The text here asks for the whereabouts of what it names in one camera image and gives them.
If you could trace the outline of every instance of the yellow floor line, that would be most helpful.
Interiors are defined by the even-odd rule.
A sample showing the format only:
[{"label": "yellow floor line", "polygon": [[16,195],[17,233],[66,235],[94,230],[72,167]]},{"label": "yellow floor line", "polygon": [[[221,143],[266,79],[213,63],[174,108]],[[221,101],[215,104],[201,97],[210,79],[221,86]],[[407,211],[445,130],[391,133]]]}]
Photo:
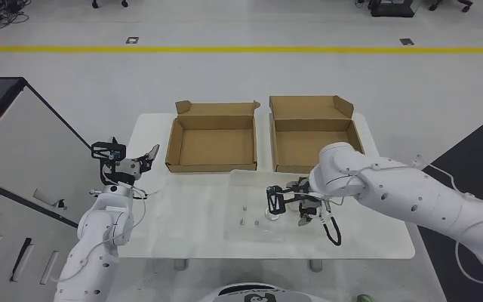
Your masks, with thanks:
[{"label": "yellow floor line", "polygon": [[332,53],[332,54],[483,54],[483,47],[426,48],[346,46],[1,46],[0,52],[29,53]]}]

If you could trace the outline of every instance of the robot logo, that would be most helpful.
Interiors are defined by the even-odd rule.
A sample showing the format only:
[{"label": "robot logo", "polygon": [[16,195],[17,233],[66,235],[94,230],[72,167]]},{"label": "robot logo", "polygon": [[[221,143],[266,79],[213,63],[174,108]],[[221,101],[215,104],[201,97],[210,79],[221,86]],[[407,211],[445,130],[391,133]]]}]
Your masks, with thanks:
[{"label": "robot logo", "polygon": [[274,294],[265,293],[262,297],[259,294],[247,294],[245,302],[277,302]]}]

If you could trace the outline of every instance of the white robot body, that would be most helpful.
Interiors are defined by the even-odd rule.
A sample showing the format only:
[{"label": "white robot body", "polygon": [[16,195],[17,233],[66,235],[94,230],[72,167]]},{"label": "white robot body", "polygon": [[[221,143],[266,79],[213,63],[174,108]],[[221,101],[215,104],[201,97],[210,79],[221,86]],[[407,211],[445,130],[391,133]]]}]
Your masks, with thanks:
[{"label": "white robot body", "polygon": [[365,156],[348,143],[326,146],[319,157],[321,163],[309,178],[314,191],[353,196],[381,214],[451,237],[483,260],[483,224],[467,230],[483,219],[480,199],[450,189],[413,166]]}]

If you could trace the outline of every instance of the box lid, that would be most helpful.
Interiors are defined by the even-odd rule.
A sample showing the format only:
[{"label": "box lid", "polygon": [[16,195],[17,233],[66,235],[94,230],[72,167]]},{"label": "box lid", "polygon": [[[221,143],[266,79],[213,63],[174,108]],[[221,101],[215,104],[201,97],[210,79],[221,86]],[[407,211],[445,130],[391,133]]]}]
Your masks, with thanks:
[{"label": "box lid", "polygon": [[252,116],[260,103],[191,103],[189,100],[176,102],[179,116]]},{"label": "box lid", "polygon": [[271,96],[270,108],[275,120],[351,119],[354,106],[333,96]]}]

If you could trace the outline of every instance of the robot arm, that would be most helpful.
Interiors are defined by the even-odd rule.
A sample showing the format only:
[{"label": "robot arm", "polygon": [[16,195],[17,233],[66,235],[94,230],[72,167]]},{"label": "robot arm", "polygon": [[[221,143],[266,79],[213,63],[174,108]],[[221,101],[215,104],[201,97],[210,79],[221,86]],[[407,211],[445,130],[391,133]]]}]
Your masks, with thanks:
[{"label": "robot arm", "polygon": [[313,191],[327,197],[353,196],[381,214],[451,237],[483,261],[480,199],[450,189],[414,166],[365,156],[348,143],[326,146],[319,160],[309,176]]},{"label": "robot arm", "polygon": [[[117,144],[115,139],[112,143],[92,146],[93,157],[101,159],[101,179],[106,185],[102,191],[91,191],[97,200],[82,216],[77,229],[80,241],[70,251],[59,280],[54,280],[58,282],[54,301],[107,299],[119,264],[117,247],[128,243],[132,229],[144,217],[134,224],[132,205],[134,191],[138,190],[132,185],[143,172],[151,169],[158,148],[156,145],[140,158],[126,159],[125,146]],[[145,193],[139,194],[143,195],[142,199],[147,197]]]}]

